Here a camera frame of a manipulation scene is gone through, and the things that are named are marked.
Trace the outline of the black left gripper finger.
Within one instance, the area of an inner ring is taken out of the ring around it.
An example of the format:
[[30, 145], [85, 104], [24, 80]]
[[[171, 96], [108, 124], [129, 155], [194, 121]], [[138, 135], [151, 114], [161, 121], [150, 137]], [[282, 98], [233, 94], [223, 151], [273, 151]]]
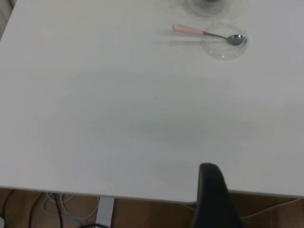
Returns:
[[197, 207], [192, 228], [243, 228], [224, 176], [212, 163], [199, 166]]

